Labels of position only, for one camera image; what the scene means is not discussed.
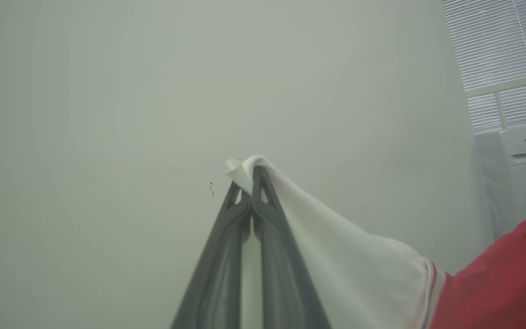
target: window blind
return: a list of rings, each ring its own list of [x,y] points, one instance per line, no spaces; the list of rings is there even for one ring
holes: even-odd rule
[[[474,130],[526,124],[526,0],[442,5]]]

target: red fabric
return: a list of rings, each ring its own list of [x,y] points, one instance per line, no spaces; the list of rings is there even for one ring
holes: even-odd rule
[[[526,220],[455,276],[431,329],[526,329]]]

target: white fabric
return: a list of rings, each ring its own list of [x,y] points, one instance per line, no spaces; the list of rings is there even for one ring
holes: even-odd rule
[[[365,232],[295,185],[262,156],[227,162],[252,194],[265,166],[333,329],[426,327],[434,265],[411,247]]]

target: white appliance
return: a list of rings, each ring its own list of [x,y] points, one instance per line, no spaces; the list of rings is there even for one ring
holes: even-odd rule
[[[496,240],[526,219],[526,125],[475,140]]]

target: plain pale green wall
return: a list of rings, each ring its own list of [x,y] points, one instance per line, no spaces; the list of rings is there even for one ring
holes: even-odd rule
[[[252,154],[456,271],[471,143],[437,0],[0,0],[0,329],[168,327]]]

